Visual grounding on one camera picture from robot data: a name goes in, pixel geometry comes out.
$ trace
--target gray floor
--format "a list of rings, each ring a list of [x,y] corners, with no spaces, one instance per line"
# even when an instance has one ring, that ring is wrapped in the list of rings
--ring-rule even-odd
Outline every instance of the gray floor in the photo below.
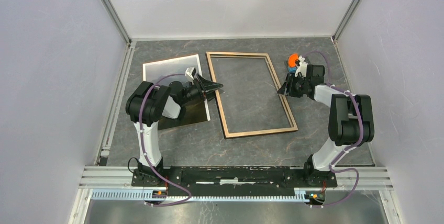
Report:
[[[327,191],[327,202],[344,192]],[[345,202],[324,209],[303,203],[190,202],[152,208],[140,201],[92,200],[85,223],[388,223],[378,191],[355,192]]]
[[[137,42],[123,104],[108,158],[108,166],[126,166],[130,157],[139,156],[137,135],[125,113],[125,102],[142,81],[142,64],[198,53],[203,77],[209,78],[205,52],[268,53],[281,83],[286,76],[283,64],[289,55],[319,50],[330,61],[332,80],[346,88],[347,82],[334,45],[329,38],[223,39]],[[309,57],[313,64],[324,64],[322,57]],[[245,84],[261,87],[256,78],[243,79]],[[224,139],[215,101],[209,102],[211,121],[159,132],[159,146],[165,165],[303,165],[308,156],[324,144],[328,137],[329,108],[307,97],[288,97],[299,131],[267,136]],[[372,165],[366,144],[353,150],[342,161],[344,165]]]

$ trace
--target marble surface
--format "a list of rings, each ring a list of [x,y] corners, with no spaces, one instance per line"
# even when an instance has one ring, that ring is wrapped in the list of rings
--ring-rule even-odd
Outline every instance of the marble surface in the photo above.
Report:
[[[207,51],[268,53],[281,83],[286,76],[284,61],[289,55],[313,50],[324,52],[331,65],[331,82],[347,88],[347,82],[329,38],[261,38],[139,41],[136,43],[123,103],[117,119],[108,166],[126,166],[130,157],[139,156],[136,130],[125,113],[125,102],[142,81],[142,64],[198,53],[203,77],[210,79]],[[312,64],[324,64],[311,55]],[[243,80],[257,85],[256,79]],[[211,120],[159,131],[159,147],[164,164],[169,165],[303,165],[308,156],[328,138],[329,108],[307,97],[287,98],[299,130],[266,136],[224,139],[215,101],[209,102]],[[345,156],[343,165],[372,165],[367,144]]]

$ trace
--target metal frame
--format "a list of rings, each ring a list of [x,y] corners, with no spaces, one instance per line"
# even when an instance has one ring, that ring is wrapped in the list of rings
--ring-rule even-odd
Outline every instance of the metal frame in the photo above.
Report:
[[[122,67],[119,71],[119,78],[114,90],[114,97],[111,103],[111,108],[109,110],[107,122],[102,132],[102,145],[100,146],[97,154],[96,164],[100,164],[101,160],[106,160],[109,156],[109,150],[111,148],[111,143],[113,142],[114,130],[116,128],[117,118],[119,116],[136,43],[137,41],[134,41],[130,44],[122,62]]]
[[[355,167],[359,171],[358,191],[379,191],[382,206],[389,224],[403,223],[393,185],[385,167]],[[336,174],[338,187],[327,188],[328,191],[348,191],[354,185],[356,174],[344,172]],[[165,187],[132,187],[132,174],[126,167],[86,166],[80,180],[79,190],[70,215],[69,224],[83,223],[91,199],[95,200],[146,200],[153,199],[152,192],[164,191]],[[295,188],[295,197],[263,198],[228,198],[228,197],[194,197],[193,201],[290,201],[302,202],[300,195],[304,191],[319,191],[321,188]]]
[[[131,43],[131,38],[128,35],[128,32],[125,29],[125,26],[123,25],[122,21],[120,20],[119,16],[117,15],[116,10],[114,9],[113,4],[110,0],[101,0],[103,3],[103,6],[105,6],[106,11],[108,12],[109,16],[113,20],[114,24],[116,25],[117,29],[119,30],[120,35],[122,38],[127,42]]]
[[[271,78],[274,82],[274,86],[276,87],[276,91],[281,87],[279,82],[278,75],[274,70],[273,63],[271,62],[270,56],[266,53],[238,53],[238,52],[207,52],[207,60],[209,66],[209,72],[211,75],[211,79],[213,82],[216,81],[216,75],[214,73],[213,63],[211,58],[247,58],[247,59],[263,59],[265,60],[268,70],[270,71]],[[227,120],[225,119],[224,108],[222,106],[222,101],[220,99],[219,91],[216,91],[216,100],[217,107],[219,109],[220,121],[222,123],[222,128],[224,130],[225,138],[237,138],[237,137],[246,137],[246,136],[256,136],[256,135],[264,135],[264,134],[272,134],[272,133],[280,133],[280,132],[290,132],[297,131],[296,121],[294,120],[293,113],[291,112],[290,106],[288,105],[287,98],[285,96],[279,95],[279,99],[281,100],[282,107],[287,115],[288,122],[290,123],[290,127],[287,128],[279,128],[279,129],[268,129],[268,130],[259,130],[259,131],[245,131],[245,132],[229,132]]]
[[[338,38],[341,36],[342,32],[344,31],[345,26],[349,22],[351,16],[353,15],[354,11],[356,10],[356,7],[360,3],[361,0],[352,0],[346,13],[344,14],[344,17],[342,18],[341,22],[339,23],[338,28],[336,29],[335,33],[332,36],[333,40],[338,40]]]

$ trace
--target wooden frame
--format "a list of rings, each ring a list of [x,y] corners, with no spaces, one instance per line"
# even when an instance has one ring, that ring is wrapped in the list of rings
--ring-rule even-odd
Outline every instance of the wooden frame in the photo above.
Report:
[[[276,87],[276,91],[281,87],[279,83],[278,76],[274,70],[273,64],[271,63],[270,57],[266,53],[236,53],[236,52],[207,52],[207,61],[209,66],[209,71],[211,74],[211,79],[217,82],[216,75],[214,73],[212,58],[253,58],[253,59],[263,59],[265,60],[268,70],[270,71],[271,78]],[[297,131],[296,121],[294,120],[293,113],[291,112],[290,106],[288,105],[287,98],[283,95],[278,95],[281,100],[282,107],[284,108],[285,114],[287,115],[290,127],[279,128],[279,129],[268,129],[268,130],[258,130],[258,131],[244,131],[244,132],[229,132],[227,121],[225,119],[224,108],[220,99],[219,91],[216,91],[217,107],[219,109],[220,121],[222,123],[222,128],[224,131],[225,138],[238,138],[256,135],[273,134],[280,132],[290,132]]]

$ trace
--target purple cable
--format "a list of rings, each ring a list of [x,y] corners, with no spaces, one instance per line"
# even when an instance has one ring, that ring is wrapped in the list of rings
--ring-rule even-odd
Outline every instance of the purple cable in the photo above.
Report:
[[[160,173],[158,171],[156,171],[156,169],[154,168],[153,164],[151,164],[150,160],[148,159],[148,156],[145,155],[146,151],[145,151],[145,144],[143,142],[143,124],[142,124],[142,114],[143,114],[143,109],[145,108],[145,103],[147,102],[148,96],[150,95],[151,91],[154,89],[154,87],[156,87],[157,85],[159,85],[160,81],[164,80],[167,77],[170,76],[183,76],[184,74],[171,74],[171,75],[167,75],[164,76],[162,78],[160,78],[159,80],[156,81],[155,84],[153,84],[147,91],[147,93],[145,94],[145,97],[143,98],[142,101],[142,105],[140,106],[140,112],[139,112],[139,126],[140,126],[140,144],[142,146],[142,152],[143,152],[143,156],[145,157],[145,160],[147,160],[148,165],[150,166],[151,170],[153,171],[153,173],[155,173],[159,178],[161,178],[163,181],[169,183],[170,185],[173,185],[177,188],[179,188],[180,190],[186,192],[188,194],[188,197],[186,199],[181,199],[179,201],[175,201],[175,202],[171,202],[171,203],[166,203],[166,204],[161,204],[161,205],[154,205],[151,204],[152,207],[169,207],[169,206],[174,206],[174,205],[178,205],[181,203],[184,203],[185,201],[191,199],[191,192],[188,191],[186,188],[175,184],[173,182],[171,182],[170,180],[168,180],[167,178],[163,177],[162,175],[160,175]]]
[[[334,89],[334,90],[337,90],[337,91],[339,91],[339,92],[342,92],[342,93],[346,94],[347,96],[349,96],[351,102],[353,103],[354,110],[356,111],[356,116],[357,116],[357,118],[358,118],[358,124],[359,124],[359,139],[358,139],[358,142],[356,142],[356,143],[354,143],[354,144],[352,144],[352,145],[350,145],[350,146],[344,148],[344,150],[342,150],[342,151],[336,156],[336,158],[331,162],[331,164],[336,164],[336,162],[338,162],[338,161],[341,159],[341,157],[342,157],[344,154],[347,153],[348,150],[350,150],[350,149],[352,149],[352,148],[354,148],[354,147],[357,147],[357,146],[359,146],[359,145],[362,143],[362,140],[363,140],[363,138],[364,138],[364,125],[363,125],[363,123],[362,123],[361,113],[359,112],[358,104],[356,103],[356,100],[354,99],[353,95],[352,95],[350,92],[345,91],[344,89],[338,88],[338,87],[333,86],[332,84],[330,84],[330,63],[328,62],[327,57],[325,57],[325,55],[324,55],[322,52],[320,52],[320,51],[311,51],[311,52],[309,52],[309,53],[304,54],[303,57],[306,58],[307,55],[312,54],[312,53],[319,53],[320,55],[322,55],[322,57],[323,57],[324,60],[325,60],[325,63],[327,64],[327,71],[328,71],[327,82],[326,82],[327,86],[330,87],[330,88],[332,88],[332,89]],[[359,172],[358,172],[358,170],[357,170],[356,168],[351,167],[351,168],[347,168],[347,169],[343,169],[343,170],[335,170],[335,169],[333,169],[333,166],[332,166],[331,164],[330,164],[330,167],[329,167],[329,168],[330,168],[330,171],[332,171],[333,173],[343,173],[343,172],[347,172],[347,171],[355,171],[355,172],[356,172],[356,181],[355,181],[355,183],[354,183],[354,185],[353,185],[353,188],[351,189],[351,191],[349,192],[349,194],[346,195],[346,197],[344,197],[343,199],[341,199],[341,200],[339,200],[339,201],[336,201],[336,202],[333,202],[333,203],[329,203],[329,204],[326,204],[326,205],[322,205],[322,206],[311,205],[312,207],[315,207],[315,208],[324,208],[324,207],[334,206],[334,205],[336,205],[336,204],[342,203],[342,202],[344,202],[345,200],[347,200],[347,199],[351,196],[351,194],[353,194],[354,190],[355,190],[356,187],[358,186],[358,182],[359,182]]]

